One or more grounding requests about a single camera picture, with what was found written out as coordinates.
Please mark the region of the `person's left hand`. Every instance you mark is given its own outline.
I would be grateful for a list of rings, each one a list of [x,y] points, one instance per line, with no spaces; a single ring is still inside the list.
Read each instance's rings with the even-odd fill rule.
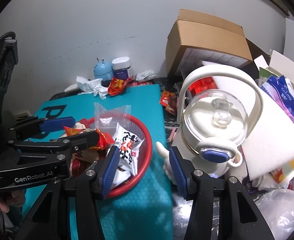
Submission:
[[[0,195],[0,209],[4,213],[10,211],[10,207],[22,207],[26,202],[26,191],[15,190]]]

